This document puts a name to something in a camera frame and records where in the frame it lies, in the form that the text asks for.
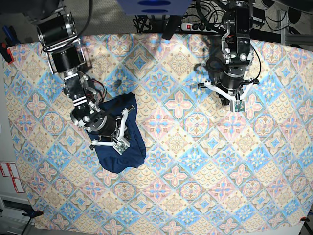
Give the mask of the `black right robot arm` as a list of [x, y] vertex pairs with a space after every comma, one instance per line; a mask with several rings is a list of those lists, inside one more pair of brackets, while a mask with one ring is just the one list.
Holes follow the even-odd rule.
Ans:
[[70, 113], [72, 122], [99, 138], [110, 140], [109, 145], [129, 144], [130, 132], [126, 126], [134, 106], [124, 108], [119, 116], [112, 116], [112, 109], [103, 110], [99, 103], [104, 99], [89, 84], [89, 76], [79, 68], [84, 65], [85, 55], [80, 33], [70, 13], [60, 0], [29, 0], [25, 13], [37, 27], [39, 41], [46, 53], [52, 73], [64, 75], [64, 94], [73, 101]]

